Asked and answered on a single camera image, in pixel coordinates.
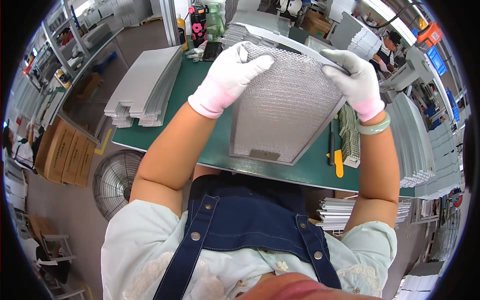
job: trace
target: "green workbench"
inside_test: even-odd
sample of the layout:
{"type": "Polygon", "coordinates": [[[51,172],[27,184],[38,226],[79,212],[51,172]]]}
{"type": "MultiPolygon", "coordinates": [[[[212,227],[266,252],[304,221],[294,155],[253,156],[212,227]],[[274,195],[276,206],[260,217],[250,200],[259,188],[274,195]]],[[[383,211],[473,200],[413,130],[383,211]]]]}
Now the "green workbench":
{"type": "MultiPolygon", "coordinates": [[[[140,151],[146,151],[172,120],[175,113],[187,101],[188,96],[193,94],[198,85],[202,83],[211,64],[211,62],[205,61],[193,63],[192,60],[184,56],[170,100],[168,101],[163,126],[142,127],[138,126],[138,119],[135,119],[132,127],[117,128],[112,142],[140,151]]],[[[333,190],[355,192],[359,190],[358,178],[360,168],[355,169],[344,166],[344,175],[342,178],[338,178],[335,173],[335,166],[328,164],[326,154],[329,152],[329,127],[327,127],[327,130],[324,130],[295,165],[285,166],[229,156],[231,116],[232,106],[225,109],[222,116],[218,118],[212,136],[200,154],[199,164],[263,178],[333,190]]],[[[340,149],[342,145],[342,139],[338,135],[338,130],[338,120],[334,120],[336,150],[340,149]]],[[[400,189],[400,195],[413,197],[413,188],[400,189]]]]}

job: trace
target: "hand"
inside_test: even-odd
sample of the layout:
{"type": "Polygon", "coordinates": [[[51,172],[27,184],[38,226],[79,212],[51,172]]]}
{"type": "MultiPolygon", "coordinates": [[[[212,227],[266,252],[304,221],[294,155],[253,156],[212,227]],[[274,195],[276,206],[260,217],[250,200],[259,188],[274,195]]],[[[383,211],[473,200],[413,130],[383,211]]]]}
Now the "hand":
{"type": "Polygon", "coordinates": [[[217,119],[223,110],[229,107],[247,88],[247,84],[255,76],[265,72],[274,63],[269,55],[260,56],[248,63],[241,44],[237,43],[220,53],[208,70],[202,84],[193,95],[188,97],[188,103],[199,114],[211,119],[217,119]]]}
{"type": "Polygon", "coordinates": [[[347,50],[323,50],[322,55],[343,65],[350,76],[341,70],[325,65],[324,74],[330,78],[347,98],[348,104],[357,111],[360,121],[365,122],[381,112],[385,103],[380,99],[377,76],[373,65],[347,50]]]}
{"type": "Polygon", "coordinates": [[[380,60],[378,64],[380,65],[380,70],[382,70],[382,72],[388,72],[388,67],[383,60],[380,60]]]}

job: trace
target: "yellow handle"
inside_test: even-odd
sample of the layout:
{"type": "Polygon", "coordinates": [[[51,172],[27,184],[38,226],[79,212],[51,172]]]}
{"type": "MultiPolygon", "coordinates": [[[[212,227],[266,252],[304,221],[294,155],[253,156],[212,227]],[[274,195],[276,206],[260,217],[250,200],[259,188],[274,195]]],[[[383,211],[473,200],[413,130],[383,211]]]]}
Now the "yellow handle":
{"type": "Polygon", "coordinates": [[[343,160],[342,149],[338,149],[334,152],[335,173],[338,178],[343,177],[343,160]]]}

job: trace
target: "orange device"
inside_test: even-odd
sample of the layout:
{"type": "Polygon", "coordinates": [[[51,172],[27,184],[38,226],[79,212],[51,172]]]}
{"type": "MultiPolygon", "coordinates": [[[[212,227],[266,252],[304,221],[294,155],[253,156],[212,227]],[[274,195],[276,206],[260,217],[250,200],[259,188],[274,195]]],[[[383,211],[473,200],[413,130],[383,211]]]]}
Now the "orange device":
{"type": "Polygon", "coordinates": [[[429,22],[427,27],[419,31],[417,35],[417,47],[422,52],[427,52],[430,47],[442,40],[443,33],[437,23],[429,22]]]}

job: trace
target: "yellow floor tape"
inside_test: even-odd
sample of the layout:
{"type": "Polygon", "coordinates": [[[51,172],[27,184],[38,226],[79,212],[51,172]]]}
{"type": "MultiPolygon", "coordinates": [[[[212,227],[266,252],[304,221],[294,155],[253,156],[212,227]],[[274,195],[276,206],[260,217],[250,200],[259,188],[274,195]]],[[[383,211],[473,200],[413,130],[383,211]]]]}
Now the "yellow floor tape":
{"type": "Polygon", "coordinates": [[[103,141],[102,149],[95,149],[95,154],[103,155],[103,151],[105,150],[105,147],[107,146],[107,141],[108,141],[108,138],[110,137],[111,132],[112,132],[112,129],[110,128],[107,132],[107,136],[105,137],[105,140],[103,141]]]}

